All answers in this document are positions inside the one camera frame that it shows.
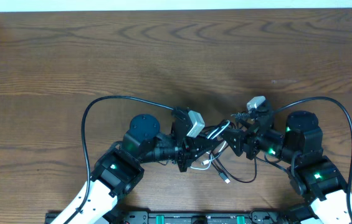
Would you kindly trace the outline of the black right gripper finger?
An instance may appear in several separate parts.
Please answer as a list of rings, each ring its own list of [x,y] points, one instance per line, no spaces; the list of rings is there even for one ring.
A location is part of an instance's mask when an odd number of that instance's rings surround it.
[[[244,152],[244,144],[247,141],[246,134],[240,129],[225,129],[222,138],[231,147],[234,154],[240,157]]]
[[[249,112],[241,112],[241,113],[235,113],[231,115],[236,123],[241,123],[243,121],[254,121],[256,119],[256,115],[253,113],[249,113]]]

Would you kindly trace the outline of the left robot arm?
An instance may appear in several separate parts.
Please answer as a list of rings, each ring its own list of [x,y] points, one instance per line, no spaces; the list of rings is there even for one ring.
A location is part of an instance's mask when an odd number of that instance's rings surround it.
[[[142,164],[174,161],[180,172],[220,145],[203,134],[202,116],[190,111],[174,115],[171,132],[164,134],[150,114],[135,116],[121,141],[111,145],[90,171],[86,183],[53,223],[96,223],[116,209],[141,181]]]

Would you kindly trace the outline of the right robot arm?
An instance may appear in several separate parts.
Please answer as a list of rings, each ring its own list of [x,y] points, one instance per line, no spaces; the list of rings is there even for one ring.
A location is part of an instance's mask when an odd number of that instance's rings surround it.
[[[289,164],[283,171],[304,203],[287,210],[288,223],[352,223],[351,183],[324,155],[318,118],[308,111],[287,117],[285,132],[274,130],[274,113],[238,114],[240,129],[227,128],[221,137],[237,156],[255,159],[259,152]]]

